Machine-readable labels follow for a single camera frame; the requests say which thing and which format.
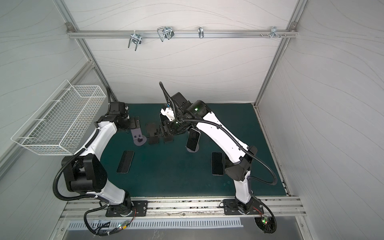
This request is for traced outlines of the purple round stand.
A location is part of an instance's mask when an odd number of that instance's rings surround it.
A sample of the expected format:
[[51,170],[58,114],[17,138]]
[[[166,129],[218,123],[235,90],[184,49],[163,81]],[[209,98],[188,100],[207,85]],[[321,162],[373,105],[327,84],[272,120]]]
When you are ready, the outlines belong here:
[[187,148],[187,151],[189,153],[196,153],[198,150],[199,150],[199,146],[197,146],[197,148],[195,150],[191,150],[191,149]]
[[142,134],[141,128],[131,129],[131,133],[136,146],[143,146],[147,142],[147,137]]

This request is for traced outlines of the black folding phone stand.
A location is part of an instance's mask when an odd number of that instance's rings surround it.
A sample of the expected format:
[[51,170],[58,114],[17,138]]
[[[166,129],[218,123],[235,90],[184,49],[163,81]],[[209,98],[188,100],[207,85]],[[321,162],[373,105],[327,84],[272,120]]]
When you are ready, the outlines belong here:
[[160,141],[160,138],[159,138],[159,130],[157,125],[155,123],[146,124],[146,131],[149,135],[148,137],[149,145],[158,144]]

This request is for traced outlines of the white phone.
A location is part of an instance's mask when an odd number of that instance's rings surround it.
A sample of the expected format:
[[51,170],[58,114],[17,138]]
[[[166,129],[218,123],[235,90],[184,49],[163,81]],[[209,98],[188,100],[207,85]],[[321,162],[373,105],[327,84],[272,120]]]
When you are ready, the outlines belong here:
[[201,136],[200,131],[191,128],[189,130],[186,148],[189,148],[191,150],[195,150],[197,148],[197,146],[199,146],[200,136]]

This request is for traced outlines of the teal edged phone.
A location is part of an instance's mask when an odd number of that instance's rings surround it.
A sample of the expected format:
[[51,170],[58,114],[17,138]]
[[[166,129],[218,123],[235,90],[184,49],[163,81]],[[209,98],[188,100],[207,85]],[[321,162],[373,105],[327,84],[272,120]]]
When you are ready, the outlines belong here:
[[117,173],[127,174],[130,170],[135,151],[124,151],[119,162]]

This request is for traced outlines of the purple phone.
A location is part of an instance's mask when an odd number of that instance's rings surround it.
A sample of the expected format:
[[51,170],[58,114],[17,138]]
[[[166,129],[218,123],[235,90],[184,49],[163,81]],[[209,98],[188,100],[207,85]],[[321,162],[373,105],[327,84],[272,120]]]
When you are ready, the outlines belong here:
[[212,152],[212,174],[222,176],[224,174],[224,156],[223,153]]

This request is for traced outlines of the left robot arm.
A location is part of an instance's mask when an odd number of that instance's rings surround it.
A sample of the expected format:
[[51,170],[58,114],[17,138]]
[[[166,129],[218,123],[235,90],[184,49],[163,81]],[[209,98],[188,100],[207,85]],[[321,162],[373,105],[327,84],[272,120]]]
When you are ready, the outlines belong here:
[[87,229],[95,236],[110,236],[127,228],[128,220],[112,230],[103,232],[109,226],[103,224],[93,228],[88,222],[88,214],[108,210],[115,217],[136,216],[136,206],[130,194],[118,188],[108,179],[108,174],[101,163],[101,156],[111,138],[119,130],[131,127],[129,106],[124,102],[110,102],[108,111],[95,122],[95,130],[88,141],[72,156],[62,160],[62,166],[53,181],[53,194],[61,201],[96,199],[100,206],[84,213]]

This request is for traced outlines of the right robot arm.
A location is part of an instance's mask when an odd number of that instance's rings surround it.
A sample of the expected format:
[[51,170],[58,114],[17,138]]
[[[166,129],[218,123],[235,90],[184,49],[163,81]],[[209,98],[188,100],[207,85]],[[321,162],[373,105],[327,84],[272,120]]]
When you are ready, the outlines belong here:
[[[254,195],[251,180],[274,186],[278,179],[275,172],[256,156],[257,148],[249,147],[236,138],[203,101],[191,103],[181,93],[171,96],[162,82],[159,85],[166,99],[166,104],[160,112],[160,130],[164,141],[169,143],[176,135],[191,131],[205,133],[210,137],[228,157],[229,164],[223,164],[224,173],[234,181],[236,190],[234,203],[224,203],[223,207],[241,215],[248,215],[259,206],[257,213],[260,217],[255,219],[256,225],[265,234],[273,234],[278,226],[276,217],[270,208]],[[270,173],[272,181],[251,175],[253,161],[257,161]]]

